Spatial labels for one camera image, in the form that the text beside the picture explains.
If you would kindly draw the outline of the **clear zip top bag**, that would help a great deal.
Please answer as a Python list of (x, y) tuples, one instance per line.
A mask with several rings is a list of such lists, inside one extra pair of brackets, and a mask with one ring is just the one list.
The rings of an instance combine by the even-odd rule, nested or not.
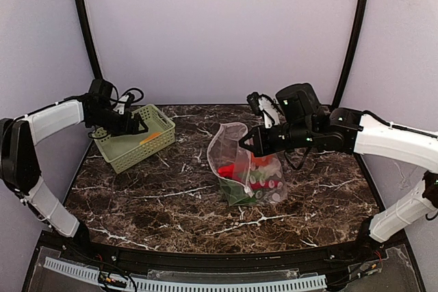
[(242, 183), (245, 190), (250, 188), (250, 178), (256, 180), (277, 180), (280, 181), (277, 188), (269, 190), (258, 204), (276, 204), (287, 198), (287, 184), (283, 175), (283, 168), (279, 158), (273, 155), (272, 161), (267, 166), (255, 167), (251, 165), (253, 153), (241, 148), (239, 140), (248, 132), (248, 127), (241, 122), (230, 122), (221, 124), (218, 132), (214, 135), (207, 148), (207, 160), (211, 171), (219, 181), (217, 169), (226, 165), (235, 165), (234, 175), (242, 174)]

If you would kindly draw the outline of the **white bok choy toy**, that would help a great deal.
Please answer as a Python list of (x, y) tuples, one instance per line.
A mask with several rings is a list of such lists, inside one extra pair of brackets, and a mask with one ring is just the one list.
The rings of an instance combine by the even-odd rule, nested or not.
[(261, 201), (262, 197), (271, 189), (260, 189), (251, 192), (245, 190), (246, 186), (242, 183), (242, 174), (233, 174), (233, 178), (223, 178), (219, 176), (220, 190), (230, 206), (254, 205)]

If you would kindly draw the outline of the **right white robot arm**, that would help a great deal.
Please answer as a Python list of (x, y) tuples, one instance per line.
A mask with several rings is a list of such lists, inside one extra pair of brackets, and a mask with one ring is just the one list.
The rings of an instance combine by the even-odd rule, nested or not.
[(384, 243), (398, 231), (437, 210), (437, 133), (383, 120), (370, 111), (323, 105), (309, 83), (297, 83), (274, 98), (247, 96), (264, 124), (252, 128), (239, 145), (255, 157), (297, 148), (377, 155), (425, 169), (421, 181), (388, 209), (363, 223), (359, 238)]

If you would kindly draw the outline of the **orange fruit toy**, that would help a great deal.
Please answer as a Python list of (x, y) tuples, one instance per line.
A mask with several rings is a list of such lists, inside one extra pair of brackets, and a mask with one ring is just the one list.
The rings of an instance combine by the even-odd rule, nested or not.
[(267, 155), (264, 157), (255, 157), (254, 155), (251, 155), (251, 165), (257, 167), (264, 167), (271, 163), (273, 158), (273, 155)]

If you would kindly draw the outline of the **dark red chili toy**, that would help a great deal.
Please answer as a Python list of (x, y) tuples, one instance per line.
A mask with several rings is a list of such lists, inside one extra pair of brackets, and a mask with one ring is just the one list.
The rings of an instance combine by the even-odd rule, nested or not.
[(259, 179), (256, 180), (255, 178), (251, 177), (250, 178), (250, 187), (253, 191), (257, 191), (260, 189), (274, 189), (277, 188), (279, 185), (280, 181), (277, 180), (264, 180), (264, 179)]

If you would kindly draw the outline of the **red pepper toy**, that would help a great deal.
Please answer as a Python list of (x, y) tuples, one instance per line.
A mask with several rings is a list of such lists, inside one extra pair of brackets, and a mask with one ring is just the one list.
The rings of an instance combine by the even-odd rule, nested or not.
[(226, 165), (226, 166), (222, 166), (222, 167), (218, 168), (217, 173), (219, 176), (221, 176), (223, 178), (232, 179), (233, 174), (234, 174), (234, 169), (235, 169), (234, 164)]

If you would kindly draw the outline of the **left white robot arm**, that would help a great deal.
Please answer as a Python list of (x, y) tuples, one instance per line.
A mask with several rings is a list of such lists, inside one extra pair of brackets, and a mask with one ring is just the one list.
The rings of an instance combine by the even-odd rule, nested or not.
[(62, 204), (44, 181), (37, 145), (78, 124), (102, 128), (111, 137), (140, 135), (148, 131), (141, 115), (131, 110), (144, 98), (139, 88), (119, 94), (104, 79), (94, 79), (89, 90), (69, 96), (17, 118), (1, 119), (1, 180), (34, 215), (59, 235), (87, 239), (88, 227)]

